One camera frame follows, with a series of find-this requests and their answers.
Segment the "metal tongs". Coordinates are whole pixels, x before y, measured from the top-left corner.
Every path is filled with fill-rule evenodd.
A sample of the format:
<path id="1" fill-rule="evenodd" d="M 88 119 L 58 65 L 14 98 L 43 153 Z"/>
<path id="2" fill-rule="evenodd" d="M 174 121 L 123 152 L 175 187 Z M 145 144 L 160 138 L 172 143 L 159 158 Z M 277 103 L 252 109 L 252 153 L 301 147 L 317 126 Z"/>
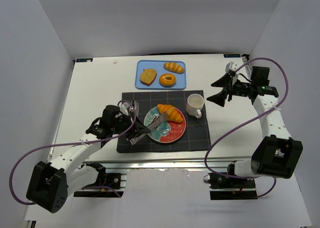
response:
<path id="1" fill-rule="evenodd" d="M 161 115 L 156 115 L 153 119 L 153 121 L 147 126 L 147 128 L 152 131 L 155 130 L 162 122 L 167 121 L 169 118 L 169 115 L 165 112 Z M 132 145 L 135 145 L 140 139 L 142 139 L 147 133 L 137 135 L 133 137 L 132 139 L 128 140 Z"/>

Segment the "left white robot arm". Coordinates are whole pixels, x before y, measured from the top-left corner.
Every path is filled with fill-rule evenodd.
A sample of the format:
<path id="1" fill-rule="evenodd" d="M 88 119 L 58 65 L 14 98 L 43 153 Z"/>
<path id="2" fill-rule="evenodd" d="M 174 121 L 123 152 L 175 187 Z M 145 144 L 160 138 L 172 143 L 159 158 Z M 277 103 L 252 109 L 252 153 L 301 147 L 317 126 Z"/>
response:
<path id="1" fill-rule="evenodd" d="M 85 160 L 116 136 L 128 141 L 150 132 L 138 119 L 139 103 L 135 100 L 108 105 L 92 121 L 82 138 L 51 161 L 38 162 L 32 172 L 26 198 L 51 213 L 59 211 L 68 196 L 83 187 L 100 186 L 105 167 Z"/>

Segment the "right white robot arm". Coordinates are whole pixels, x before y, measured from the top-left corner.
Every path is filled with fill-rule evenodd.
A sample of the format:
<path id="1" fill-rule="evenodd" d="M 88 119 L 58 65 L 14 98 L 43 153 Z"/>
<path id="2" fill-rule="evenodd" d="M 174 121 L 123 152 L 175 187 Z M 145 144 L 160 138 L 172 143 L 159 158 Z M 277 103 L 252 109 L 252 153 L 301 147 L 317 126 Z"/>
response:
<path id="1" fill-rule="evenodd" d="M 269 176 L 289 179 L 303 151 L 301 141 L 294 140 L 283 121 L 278 91 L 269 85 L 268 67 L 254 66 L 249 72 L 249 82 L 241 82 L 237 65 L 226 65 L 225 75 L 212 83 L 222 91 L 207 100 L 223 107 L 233 96 L 247 97 L 258 114 L 262 130 L 262 141 L 250 160 L 235 161 L 227 169 L 227 175 L 254 178 Z"/>

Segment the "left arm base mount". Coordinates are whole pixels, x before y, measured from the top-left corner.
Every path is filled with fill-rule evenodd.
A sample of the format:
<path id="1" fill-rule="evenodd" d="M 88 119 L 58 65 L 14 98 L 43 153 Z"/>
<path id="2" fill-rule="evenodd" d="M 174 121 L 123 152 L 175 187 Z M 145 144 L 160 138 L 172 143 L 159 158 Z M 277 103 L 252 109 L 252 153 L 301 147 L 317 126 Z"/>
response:
<path id="1" fill-rule="evenodd" d="M 97 173 L 96 181 L 86 185 L 85 189 L 74 192 L 78 198 L 121 198 L 126 187 L 127 175 L 107 171 L 106 167 L 96 162 L 81 165 L 81 168 L 93 168 Z"/>

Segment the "large striped croissant bread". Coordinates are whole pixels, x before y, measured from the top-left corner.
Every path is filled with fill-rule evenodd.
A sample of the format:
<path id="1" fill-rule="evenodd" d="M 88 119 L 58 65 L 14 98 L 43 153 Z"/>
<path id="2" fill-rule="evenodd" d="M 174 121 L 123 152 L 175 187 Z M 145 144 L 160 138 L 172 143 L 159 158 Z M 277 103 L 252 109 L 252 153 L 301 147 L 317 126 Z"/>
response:
<path id="1" fill-rule="evenodd" d="M 168 115 L 168 121 L 182 123 L 184 121 L 183 117 L 179 114 L 178 110 L 172 105 L 158 104 L 157 109 L 160 114 L 166 113 Z"/>

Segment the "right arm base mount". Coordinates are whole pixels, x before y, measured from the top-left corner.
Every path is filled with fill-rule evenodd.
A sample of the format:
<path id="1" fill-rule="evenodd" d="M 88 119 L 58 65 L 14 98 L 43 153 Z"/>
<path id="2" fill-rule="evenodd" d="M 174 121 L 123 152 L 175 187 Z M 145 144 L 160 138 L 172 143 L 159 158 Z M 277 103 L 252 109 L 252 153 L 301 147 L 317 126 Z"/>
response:
<path id="1" fill-rule="evenodd" d="M 254 180 L 224 177 L 208 173 L 203 178 L 209 185 L 210 199 L 225 200 L 256 200 L 258 198 Z"/>

